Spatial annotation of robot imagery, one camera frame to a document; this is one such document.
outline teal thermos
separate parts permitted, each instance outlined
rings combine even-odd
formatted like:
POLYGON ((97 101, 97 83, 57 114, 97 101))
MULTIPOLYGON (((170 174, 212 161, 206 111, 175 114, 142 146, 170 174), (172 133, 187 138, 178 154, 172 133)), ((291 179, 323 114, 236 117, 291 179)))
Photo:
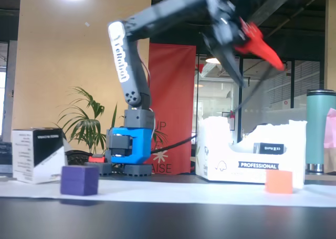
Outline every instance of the teal thermos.
POLYGON ((333 90, 308 90, 306 168, 309 172, 323 172, 324 132, 330 108, 336 109, 336 92, 333 90))

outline white cardboard box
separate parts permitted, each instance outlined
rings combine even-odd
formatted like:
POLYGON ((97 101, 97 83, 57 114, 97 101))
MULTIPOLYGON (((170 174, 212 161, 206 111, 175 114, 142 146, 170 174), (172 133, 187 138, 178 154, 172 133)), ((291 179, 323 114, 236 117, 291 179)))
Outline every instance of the white cardboard box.
POLYGON ((13 130, 13 177, 26 183, 60 180, 65 165, 61 129, 13 130))
POLYGON ((266 169, 293 172, 293 187, 305 180, 306 122, 258 126, 242 142, 231 146, 226 118, 201 120, 197 136, 196 174, 213 181, 265 183, 266 169), (253 154, 254 143, 281 143, 282 155, 253 154))

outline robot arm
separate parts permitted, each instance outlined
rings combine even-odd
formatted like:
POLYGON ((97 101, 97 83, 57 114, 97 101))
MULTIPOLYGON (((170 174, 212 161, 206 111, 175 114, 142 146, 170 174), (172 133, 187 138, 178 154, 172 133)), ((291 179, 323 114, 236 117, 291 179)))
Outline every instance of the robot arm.
POLYGON ((114 128, 108 133, 107 155, 112 156, 113 162, 140 164, 150 157, 151 152, 154 113, 149 110, 151 95, 138 54, 137 40, 149 38, 186 19, 208 13, 212 26, 204 35, 205 42, 239 86, 245 84, 235 64, 234 49, 254 53, 275 67, 283 68, 279 57, 262 40, 259 29, 241 19, 241 16, 244 18, 249 13, 250 1, 238 0, 235 6, 229 0, 163 0, 125 21, 109 24, 115 67, 129 105, 125 111, 124 128, 114 128))

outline cube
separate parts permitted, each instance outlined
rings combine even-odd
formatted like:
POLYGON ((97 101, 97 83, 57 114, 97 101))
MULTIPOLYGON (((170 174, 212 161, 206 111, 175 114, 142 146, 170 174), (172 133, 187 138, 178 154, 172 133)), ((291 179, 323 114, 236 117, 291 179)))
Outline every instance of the cube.
POLYGON ((269 193, 293 193, 293 173, 279 170, 266 170, 265 190, 269 193))
POLYGON ((98 194, 99 169, 97 167, 62 167, 61 194, 95 195, 98 194))

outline dark table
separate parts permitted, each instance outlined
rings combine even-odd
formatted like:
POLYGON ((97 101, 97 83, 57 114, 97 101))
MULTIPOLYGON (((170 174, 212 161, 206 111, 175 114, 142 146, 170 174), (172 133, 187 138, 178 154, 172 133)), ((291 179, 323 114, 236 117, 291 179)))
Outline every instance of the dark table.
MULTIPOLYGON (((207 183, 190 175, 136 180, 207 183)), ((335 220, 335 208, 0 198, 3 239, 334 239, 335 220)))

